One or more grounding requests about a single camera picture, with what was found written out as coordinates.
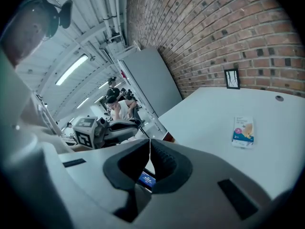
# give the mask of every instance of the white shirt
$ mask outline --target white shirt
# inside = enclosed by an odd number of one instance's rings
[[[44,103],[20,79],[0,48],[0,122],[19,125],[34,133],[40,142],[53,144],[58,154],[73,152],[59,136],[61,130]]]
[[[121,107],[120,112],[119,112],[120,120],[130,120],[131,118],[129,117],[129,114],[128,114],[129,107],[126,104],[126,100],[119,101],[119,104]],[[112,119],[114,120],[115,111],[111,110],[110,115],[111,115]]]

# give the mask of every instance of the man in white shirt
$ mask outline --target man in white shirt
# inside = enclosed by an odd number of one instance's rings
[[[107,98],[106,104],[111,108],[110,115],[113,120],[130,120],[137,105],[134,100],[118,101],[114,95]]]
[[[0,39],[0,123],[18,126],[34,133],[39,141],[53,144],[58,154],[73,152],[60,138],[61,130],[51,117],[41,97],[35,94],[15,73],[18,64],[33,54],[43,41],[51,38],[58,26],[68,28],[72,1],[62,11],[47,0],[31,0],[8,22]],[[74,146],[75,150],[87,150]]]

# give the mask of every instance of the black shirt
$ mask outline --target black shirt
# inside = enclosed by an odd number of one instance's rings
[[[118,88],[110,87],[107,91],[107,97],[115,96],[118,97],[120,95],[120,90]],[[125,100],[124,97],[120,97],[119,101]]]

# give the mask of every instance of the brick wall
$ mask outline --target brick wall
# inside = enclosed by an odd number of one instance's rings
[[[128,39],[158,49],[181,94],[241,87],[305,97],[305,52],[276,0],[127,0]]]

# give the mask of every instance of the desk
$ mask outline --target desk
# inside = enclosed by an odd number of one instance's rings
[[[277,95],[284,101],[276,100]],[[252,149],[232,146],[235,116],[253,117]],[[290,189],[304,167],[305,99],[301,97],[254,89],[199,88],[159,120],[178,144],[221,157],[271,198]]]

